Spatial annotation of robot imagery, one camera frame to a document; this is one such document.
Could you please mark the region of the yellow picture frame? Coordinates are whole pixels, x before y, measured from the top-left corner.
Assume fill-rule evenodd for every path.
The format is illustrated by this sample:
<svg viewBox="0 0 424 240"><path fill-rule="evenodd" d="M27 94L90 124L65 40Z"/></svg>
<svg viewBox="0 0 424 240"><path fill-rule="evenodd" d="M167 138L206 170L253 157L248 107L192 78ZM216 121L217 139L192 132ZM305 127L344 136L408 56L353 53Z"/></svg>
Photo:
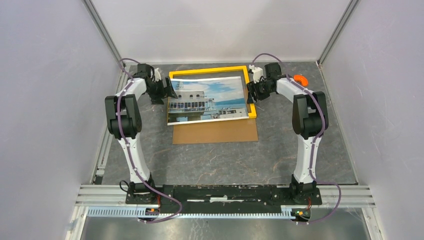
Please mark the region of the yellow picture frame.
<svg viewBox="0 0 424 240"><path fill-rule="evenodd" d="M169 73L169 77L171 79L184 80L241 77L243 81L244 97L247 103L247 84L249 83L250 79L248 75L248 69L245 65L171 71ZM257 117L257 113L254 104L246 105L248 109L247 119L255 119Z"/></svg>

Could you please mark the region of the photo with backing board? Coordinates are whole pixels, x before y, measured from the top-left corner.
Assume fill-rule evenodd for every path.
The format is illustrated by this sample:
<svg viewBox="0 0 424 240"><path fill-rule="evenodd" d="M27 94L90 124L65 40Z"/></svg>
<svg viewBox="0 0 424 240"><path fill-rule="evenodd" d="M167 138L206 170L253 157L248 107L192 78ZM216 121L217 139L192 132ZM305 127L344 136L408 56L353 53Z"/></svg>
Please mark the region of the photo with backing board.
<svg viewBox="0 0 424 240"><path fill-rule="evenodd" d="M167 106L167 125L242 120L249 117L240 76L171 79L176 98Z"/></svg>

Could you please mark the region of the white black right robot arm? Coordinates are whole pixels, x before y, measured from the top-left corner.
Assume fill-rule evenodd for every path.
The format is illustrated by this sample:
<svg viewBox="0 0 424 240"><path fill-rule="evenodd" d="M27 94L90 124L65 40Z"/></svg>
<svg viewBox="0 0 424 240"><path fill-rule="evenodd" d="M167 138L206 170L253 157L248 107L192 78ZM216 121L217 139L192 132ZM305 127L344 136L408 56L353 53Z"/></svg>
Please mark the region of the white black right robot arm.
<svg viewBox="0 0 424 240"><path fill-rule="evenodd" d="M316 161L319 144L328 128L326 95L307 88L308 80L302 75L283 74L277 62L264 68L250 64L247 83L247 103L253 104L268 98L272 93L284 96L292 103L292 129L297 135L297 162L289 185L289 199L302 204L317 189Z"/></svg>

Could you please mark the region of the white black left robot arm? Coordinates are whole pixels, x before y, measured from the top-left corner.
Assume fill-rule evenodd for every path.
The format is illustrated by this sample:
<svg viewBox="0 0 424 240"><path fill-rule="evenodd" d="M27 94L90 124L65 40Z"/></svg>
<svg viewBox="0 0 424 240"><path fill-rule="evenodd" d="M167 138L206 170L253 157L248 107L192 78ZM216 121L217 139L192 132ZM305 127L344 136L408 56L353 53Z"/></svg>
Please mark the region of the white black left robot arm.
<svg viewBox="0 0 424 240"><path fill-rule="evenodd" d="M162 105L165 98L178 98L169 77L162 79L158 68L137 63L135 73L128 74L123 89L104 100L107 129L120 144L129 168L127 204L151 204L160 195L141 146L142 117L138 100L143 94L149 96L153 105Z"/></svg>

